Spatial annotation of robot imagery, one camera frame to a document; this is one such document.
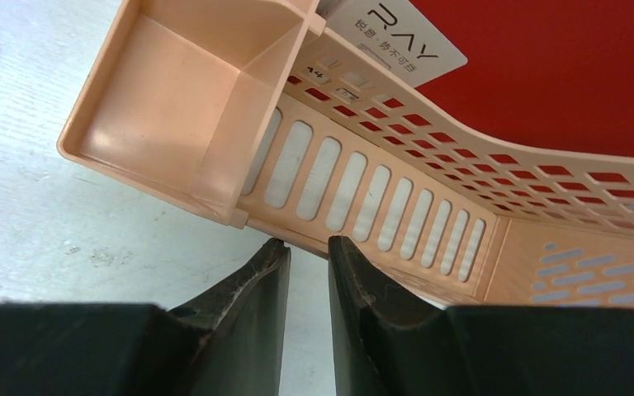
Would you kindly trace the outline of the orange plastic file organizer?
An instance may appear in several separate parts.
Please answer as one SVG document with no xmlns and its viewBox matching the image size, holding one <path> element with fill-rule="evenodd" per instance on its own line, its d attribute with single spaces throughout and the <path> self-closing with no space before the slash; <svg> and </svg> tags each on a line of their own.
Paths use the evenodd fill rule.
<svg viewBox="0 0 634 396">
<path fill-rule="evenodd" d="M 487 137 L 315 1 L 124 1 L 60 154 L 449 304 L 634 308 L 634 158 Z"/>
</svg>

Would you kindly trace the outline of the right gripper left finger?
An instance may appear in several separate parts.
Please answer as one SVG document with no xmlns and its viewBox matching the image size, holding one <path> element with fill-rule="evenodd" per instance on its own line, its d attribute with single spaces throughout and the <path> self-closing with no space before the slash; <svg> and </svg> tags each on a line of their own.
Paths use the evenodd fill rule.
<svg viewBox="0 0 634 396">
<path fill-rule="evenodd" d="M 0 395 L 276 395 L 290 264 L 269 239 L 169 310 L 0 303 Z"/>
</svg>

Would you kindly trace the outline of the thick red binder folder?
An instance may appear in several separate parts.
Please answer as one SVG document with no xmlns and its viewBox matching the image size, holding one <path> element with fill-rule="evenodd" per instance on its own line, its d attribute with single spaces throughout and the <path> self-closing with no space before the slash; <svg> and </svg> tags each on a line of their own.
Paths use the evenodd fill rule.
<svg viewBox="0 0 634 396">
<path fill-rule="evenodd" d="M 634 1 L 322 1 L 317 12 L 474 130 L 634 157 Z"/>
</svg>

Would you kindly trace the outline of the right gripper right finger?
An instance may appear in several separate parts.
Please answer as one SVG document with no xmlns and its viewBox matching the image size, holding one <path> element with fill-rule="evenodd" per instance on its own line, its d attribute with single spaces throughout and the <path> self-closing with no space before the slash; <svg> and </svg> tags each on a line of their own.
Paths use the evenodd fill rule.
<svg viewBox="0 0 634 396">
<path fill-rule="evenodd" d="M 439 309 L 328 241 L 339 395 L 634 395 L 634 309 Z"/>
</svg>

